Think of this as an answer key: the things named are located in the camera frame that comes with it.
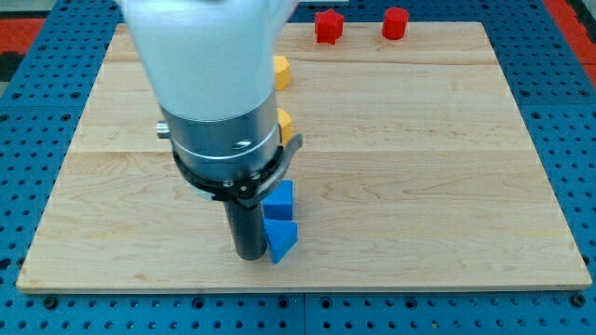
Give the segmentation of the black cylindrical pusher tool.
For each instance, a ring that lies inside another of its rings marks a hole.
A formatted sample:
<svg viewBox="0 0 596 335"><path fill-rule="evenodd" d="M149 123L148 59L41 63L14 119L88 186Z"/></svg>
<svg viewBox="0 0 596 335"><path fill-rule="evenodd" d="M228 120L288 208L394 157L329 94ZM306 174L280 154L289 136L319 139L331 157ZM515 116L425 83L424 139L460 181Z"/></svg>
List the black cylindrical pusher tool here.
<svg viewBox="0 0 596 335"><path fill-rule="evenodd" d="M237 255L246 261L261 258L267 249L262 204L244 208L234 202L225 202L223 206Z"/></svg>

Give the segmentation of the yellow block behind arm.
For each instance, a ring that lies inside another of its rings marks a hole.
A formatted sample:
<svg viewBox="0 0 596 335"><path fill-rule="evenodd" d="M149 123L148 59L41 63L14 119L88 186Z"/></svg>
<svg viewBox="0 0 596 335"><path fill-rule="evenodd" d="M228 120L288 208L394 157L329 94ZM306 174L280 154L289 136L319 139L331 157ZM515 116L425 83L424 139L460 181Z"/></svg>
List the yellow block behind arm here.
<svg viewBox="0 0 596 335"><path fill-rule="evenodd" d="M293 136L293 125L290 114L282 108L277 107L278 125L280 131L280 143L285 146Z"/></svg>

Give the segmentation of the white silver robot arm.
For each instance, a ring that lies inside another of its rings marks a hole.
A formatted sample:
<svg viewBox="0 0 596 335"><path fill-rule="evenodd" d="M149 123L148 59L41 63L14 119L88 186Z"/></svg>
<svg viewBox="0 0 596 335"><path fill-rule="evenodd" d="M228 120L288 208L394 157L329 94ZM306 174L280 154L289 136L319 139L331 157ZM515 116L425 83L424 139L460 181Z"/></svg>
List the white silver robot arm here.
<svg viewBox="0 0 596 335"><path fill-rule="evenodd" d="M282 136L274 53L293 1L120 0L177 168L223 203L236 251L264 255L262 202L302 147Z"/></svg>

